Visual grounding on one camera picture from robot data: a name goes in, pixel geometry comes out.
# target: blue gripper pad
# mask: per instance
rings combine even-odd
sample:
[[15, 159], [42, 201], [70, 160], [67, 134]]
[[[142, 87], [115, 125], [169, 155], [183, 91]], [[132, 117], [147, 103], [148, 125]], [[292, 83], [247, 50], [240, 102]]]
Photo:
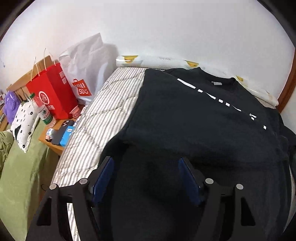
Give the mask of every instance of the blue gripper pad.
[[200, 187], [196, 183], [183, 158], [178, 161], [178, 169], [190, 201], [195, 205], [199, 205], [202, 202]]
[[112, 177], [114, 171], [114, 160], [109, 158], [108, 163], [106, 164], [104, 170], [101, 172], [96, 184], [94, 185], [94, 197], [92, 202], [99, 203], [102, 201], [102, 198], [105, 194], [107, 185]]

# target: striped mattress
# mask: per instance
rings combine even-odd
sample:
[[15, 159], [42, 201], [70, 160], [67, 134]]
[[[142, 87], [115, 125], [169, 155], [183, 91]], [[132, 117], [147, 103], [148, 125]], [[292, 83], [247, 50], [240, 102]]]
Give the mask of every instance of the striped mattress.
[[[52, 183], [59, 187], [73, 185], [97, 168], [105, 145], [124, 126], [137, 101], [145, 70], [146, 68], [119, 67], [107, 79], [72, 133], [60, 157]], [[259, 101], [266, 107], [274, 108], [260, 99]], [[294, 180], [292, 191], [295, 196]], [[79, 241], [72, 204], [68, 204], [68, 215], [73, 240]]]

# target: white pillow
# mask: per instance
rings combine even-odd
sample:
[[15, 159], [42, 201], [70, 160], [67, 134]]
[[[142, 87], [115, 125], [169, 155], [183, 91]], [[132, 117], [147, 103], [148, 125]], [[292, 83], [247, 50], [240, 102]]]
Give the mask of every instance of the white pillow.
[[10, 132], [13, 134], [18, 146], [26, 153], [39, 116], [35, 112], [32, 102], [22, 102], [13, 120]]

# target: water bottle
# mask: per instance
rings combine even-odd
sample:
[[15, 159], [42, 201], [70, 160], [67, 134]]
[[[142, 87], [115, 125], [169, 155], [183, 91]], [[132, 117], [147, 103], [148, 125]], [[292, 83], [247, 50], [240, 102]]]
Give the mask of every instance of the water bottle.
[[42, 100], [36, 96], [35, 93], [30, 95], [30, 99], [32, 100], [34, 110], [37, 112], [41, 120], [47, 125], [48, 128], [54, 127], [56, 124], [56, 119], [49, 112], [47, 106], [42, 102]]

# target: purple fluffy object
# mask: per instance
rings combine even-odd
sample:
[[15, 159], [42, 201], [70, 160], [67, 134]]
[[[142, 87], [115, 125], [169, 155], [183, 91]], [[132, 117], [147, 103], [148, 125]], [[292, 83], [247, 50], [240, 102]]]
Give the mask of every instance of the purple fluffy object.
[[8, 91], [5, 96], [4, 114], [7, 116], [8, 123], [11, 124], [15, 119], [20, 100], [14, 92]]

